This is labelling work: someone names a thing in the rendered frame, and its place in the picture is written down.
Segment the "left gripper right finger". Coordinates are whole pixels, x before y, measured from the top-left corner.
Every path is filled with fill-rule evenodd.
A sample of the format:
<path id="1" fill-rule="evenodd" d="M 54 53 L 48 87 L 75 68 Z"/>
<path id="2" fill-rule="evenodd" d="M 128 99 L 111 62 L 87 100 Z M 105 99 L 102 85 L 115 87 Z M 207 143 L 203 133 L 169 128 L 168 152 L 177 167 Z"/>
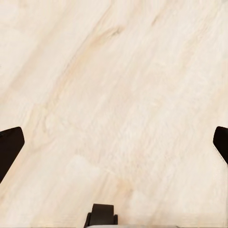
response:
<path id="1" fill-rule="evenodd" d="M 218 126 L 214 133 L 213 143 L 228 165 L 228 128 Z"/>

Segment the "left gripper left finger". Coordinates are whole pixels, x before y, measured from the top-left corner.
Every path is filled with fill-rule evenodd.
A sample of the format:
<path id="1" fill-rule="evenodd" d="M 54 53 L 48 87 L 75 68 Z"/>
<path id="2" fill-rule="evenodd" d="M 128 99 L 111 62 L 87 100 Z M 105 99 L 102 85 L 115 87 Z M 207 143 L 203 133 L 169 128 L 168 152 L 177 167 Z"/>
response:
<path id="1" fill-rule="evenodd" d="M 0 183 L 24 144 L 25 138 L 20 126 L 0 132 Z"/>

